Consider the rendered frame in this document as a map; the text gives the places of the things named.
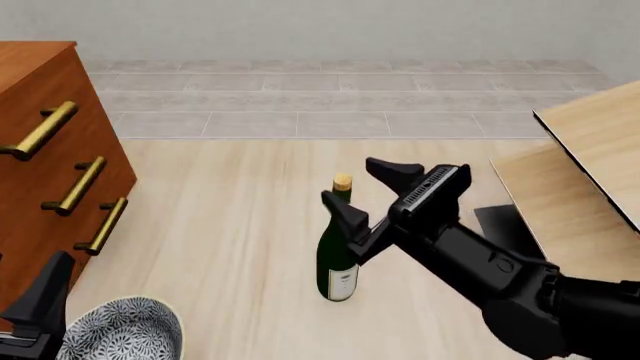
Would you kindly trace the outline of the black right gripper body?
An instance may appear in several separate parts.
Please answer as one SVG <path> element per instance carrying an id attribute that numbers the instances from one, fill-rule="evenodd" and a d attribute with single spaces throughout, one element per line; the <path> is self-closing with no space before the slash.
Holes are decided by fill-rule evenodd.
<path id="1" fill-rule="evenodd" d="M 386 216 L 370 228 L 371 234 L 362 245 L 348 243 L 353 259 L 362 266 L 396 245 L 414 260 L 426 260 L 444 230 L 459 221 L 459 197 L 471 181 L 468 164 L 438 164 L 425 169 L 409 191 L 396 194 Z"/>

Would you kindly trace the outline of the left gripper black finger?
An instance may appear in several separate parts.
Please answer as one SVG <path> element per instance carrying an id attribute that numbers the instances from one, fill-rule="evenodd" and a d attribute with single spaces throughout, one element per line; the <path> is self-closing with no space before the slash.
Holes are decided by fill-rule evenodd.
<path id="1" fill-rule="evenodd" d="M 2 313 L 12 326 L 12 335 L 63 335 L 66 329 L 66 299 L 74 258 L 57 251 L 28 289 Z"/>

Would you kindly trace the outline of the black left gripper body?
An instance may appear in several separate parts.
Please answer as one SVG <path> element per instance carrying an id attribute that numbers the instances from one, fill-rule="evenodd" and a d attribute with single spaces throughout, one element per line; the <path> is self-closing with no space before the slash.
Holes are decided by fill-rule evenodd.
<path id="1" fill-rule="evenodd" d="M 11 323 L 10 332 L 0 332 L 0 360 L 56 360 L 65 332 L 64 319 L 43 324 Z"/>

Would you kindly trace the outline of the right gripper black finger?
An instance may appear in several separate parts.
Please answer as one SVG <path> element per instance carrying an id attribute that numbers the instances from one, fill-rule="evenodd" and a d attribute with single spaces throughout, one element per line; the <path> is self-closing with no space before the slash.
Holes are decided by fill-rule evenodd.
<path id="1" fill-rule="evenodd" d="M 378 158 L 366 158 L 367 173 L 382 182 L 398 196 L 411 189 L 412 184 L 424 175 L 421 164 L 396 164 Z"/>
<path id="2" fill-rule="evenodd" d="M 347 242 L 362 245 L 371 234 L 368 213 L 355 208 L 332 191 L 322 191 L 321 200 Z"/>

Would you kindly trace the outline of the dark green wine bottle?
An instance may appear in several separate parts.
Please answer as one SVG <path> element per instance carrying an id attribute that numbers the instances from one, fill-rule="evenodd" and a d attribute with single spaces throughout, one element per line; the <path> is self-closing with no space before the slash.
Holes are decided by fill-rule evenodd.
<path id="1" fill-rule="evenodd" d="M 329 301 L 342 302 L 356 290 L 359 266 L 349 257 L 346 239 L 339 224 L 330 221 L 316 251 L 316 285 L 319 293 Z"/>

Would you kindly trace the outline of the pale wooden wine rack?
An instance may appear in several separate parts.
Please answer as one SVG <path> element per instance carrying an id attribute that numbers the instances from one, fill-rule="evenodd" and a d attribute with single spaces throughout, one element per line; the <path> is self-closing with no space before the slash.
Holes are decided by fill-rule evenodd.
<path id="1" fill-rule="evenodd" d="M 546 139 L 484 146 L 516 220 L 565 275 L 640 281 L 640 80 L 533 116 Z"/>

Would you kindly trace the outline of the black-and-white patterned bowl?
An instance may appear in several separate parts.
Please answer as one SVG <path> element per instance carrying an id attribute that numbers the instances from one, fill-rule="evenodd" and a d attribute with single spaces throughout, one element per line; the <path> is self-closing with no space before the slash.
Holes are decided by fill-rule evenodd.
<path id="1" fill-rule="evenodd" d="M 126 296 L 67 326 L 56 360 L 183 360 L 179 315 L 159 299 Z"/>

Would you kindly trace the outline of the brown wooden cabinet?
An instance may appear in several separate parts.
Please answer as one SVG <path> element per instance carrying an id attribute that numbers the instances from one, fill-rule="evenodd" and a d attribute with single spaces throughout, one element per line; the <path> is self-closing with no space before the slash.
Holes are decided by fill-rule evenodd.
<path id="1" fill-rule="evenodd" d="M 44 120 L 41 110 L 65 101 L 78 112 L 29 161 L 0 155 L 0 312 L 27 290 L 49 258 L 66 251 L 80 274 L 92 258 L 73 245 L 89 242 L 107 211 L 136 182 L 75 45 L 64 41 L 0 41 L 0 146 L 16 145 Z M 71 215 L 42 210 L 60 201 L 83 174 L 74 164 L 107 160 Z"/>

